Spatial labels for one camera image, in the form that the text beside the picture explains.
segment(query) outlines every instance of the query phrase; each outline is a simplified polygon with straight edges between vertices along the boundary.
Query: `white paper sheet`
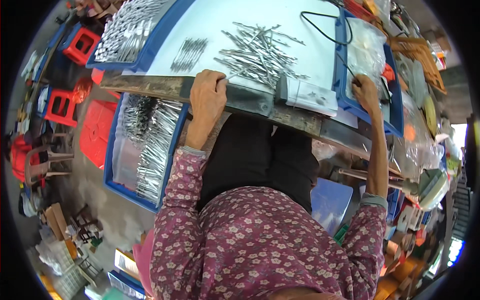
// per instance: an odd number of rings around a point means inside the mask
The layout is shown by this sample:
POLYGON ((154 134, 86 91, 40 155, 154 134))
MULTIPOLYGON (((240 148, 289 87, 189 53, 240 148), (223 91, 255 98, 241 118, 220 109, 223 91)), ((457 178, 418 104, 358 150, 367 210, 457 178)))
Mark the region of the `white paper sheet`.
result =
MULTIPOLYGON (((298 63, 292 67, 293 71, 310 76, 306 82, 330 90, 334 73, 335 44, 302 19, 301 11, 339 16, 339 9, 335 5, 321 0, 196 0, 172 29, 150 69, 146 73, 136 74, 195 76, 203 69, 211 69, 229 75, 226 66, 213 60, 214 57, 223 57, 218 53, 219 50, 237 48, 221 30, 236 34, 237 26, 232 22, 266 27, 280 24, 280 32, 304 41, 306 45, 286 37, 276 37, 290 45, 279 45, 283 51, 298 58, 298 63), (170 70, 172 61, 183 41, 189 37, 208 38, 205 52, 191 72, 173 73, 170 70)), ((307 17, 328 36, 335 38, 335 18, 314 15, 307 17)), ((132 72, 124 71, 123 74, 130 75, 132 72)), ((239 76, 232 78, 231 83, 274 92, 263 84, 239 76)))

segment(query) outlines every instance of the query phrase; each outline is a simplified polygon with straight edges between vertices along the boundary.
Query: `bundle of rods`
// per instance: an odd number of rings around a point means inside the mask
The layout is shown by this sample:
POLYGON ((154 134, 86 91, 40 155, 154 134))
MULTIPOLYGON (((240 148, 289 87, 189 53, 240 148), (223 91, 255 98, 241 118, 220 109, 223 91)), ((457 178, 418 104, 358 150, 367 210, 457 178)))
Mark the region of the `bundle of rods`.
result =
POLYGON ((169 0, 130 0, 105 24, 95 50, 95 61, 132 62, 158 22, 157 15, 169 0))
POLYGON ((158 106, 158 100, 152 97, 130 94, 123 113, 123 129, 127 137, 137 147, 144 143, 148 121, 152 111, 158 106))
POLYGON ((155 204, 160 192, 168 162, 168 150, 179 119, 182 104, 176 101, 157 100, 143 139, 143 148, 137 168, 137 194, 155 204))
POLYGON ((180 50, 173 59, 170 70, 173 72, 190 72, 205 51, 206 47, 206 38, 199 38, 196 40, 187 38, 183 41, 180 50))
POLYGON ((296 63, 297 58, 283 52, 277 45, 290 47, 286 42, 277 39, 277 36, 286 37, 289 40, 305 45, 292 36, 279 32, 280 25, 269 29, 266 27, 247 26, 242 23, 233 22, 238 26, 239 35, 233 35, 223 31, 239 49, 222 49, 220 54, 224 58, 214 58, 216 61, 228 66, 231 75, 245 77, 273 89, 281 75, 287 75, 296 79, 308 78, 306 75, 295 73, 291 66, 296 63))

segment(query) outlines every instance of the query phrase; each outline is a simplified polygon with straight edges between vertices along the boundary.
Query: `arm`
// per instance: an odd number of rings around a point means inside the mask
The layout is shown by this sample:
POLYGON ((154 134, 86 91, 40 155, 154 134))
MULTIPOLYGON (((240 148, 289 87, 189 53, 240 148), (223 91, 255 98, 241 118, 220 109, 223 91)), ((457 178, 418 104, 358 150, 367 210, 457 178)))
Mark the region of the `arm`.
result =
POLYGON ((225 74, 204 70, 190 92, 193 120, 185 147, 175 153, 161 210, 155 216, 150 281, 156 299, 191 299, 198 295, 196 281, 203 267, 203 232, 195 209, 202 189, 200 151, 220 117, 226 97, 225 74))
POLYGON ((361 88, 353 84, 352 90, 372 120, 372 153, 368 166, 366 193, 352 218, 342 247, 345 248, 350 260, 352 298, 372 299, 384 264, 382 247, 388 208, 386 201, 388 159, 384 120, 378 106, 377 89, 367 76, 357 75, 356 78, 361 88))

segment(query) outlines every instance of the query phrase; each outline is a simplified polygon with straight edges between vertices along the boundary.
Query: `sleeve cuff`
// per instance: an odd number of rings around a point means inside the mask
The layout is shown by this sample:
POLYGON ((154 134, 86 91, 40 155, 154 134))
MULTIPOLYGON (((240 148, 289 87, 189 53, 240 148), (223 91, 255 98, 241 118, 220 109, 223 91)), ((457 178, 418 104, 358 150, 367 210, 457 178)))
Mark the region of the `sleeve cuff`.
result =
POLYGON ((196 155, 196 156, 202 156, 205 155, 206 152, 198 149, 193 149, 192 147, 189 146, 182 146, 180 147, 184 152, 191 154, 191 155, 196 155))
POLYGON ((385 198, 369 193, 363 194, 360 205, 381 206, 388 210, 388 202, 385 198))

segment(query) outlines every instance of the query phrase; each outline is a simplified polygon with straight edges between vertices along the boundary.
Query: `orange bag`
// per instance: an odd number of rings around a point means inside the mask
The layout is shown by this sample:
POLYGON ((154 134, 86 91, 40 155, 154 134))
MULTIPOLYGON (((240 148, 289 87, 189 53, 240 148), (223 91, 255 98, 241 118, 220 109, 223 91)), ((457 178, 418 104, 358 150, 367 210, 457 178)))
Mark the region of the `orange bag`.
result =
POLYGON ((72 102, 75 104, 82 103, 90 94, 92 90, 92 79, 90 77, 80 78, 72 92, 72 102))

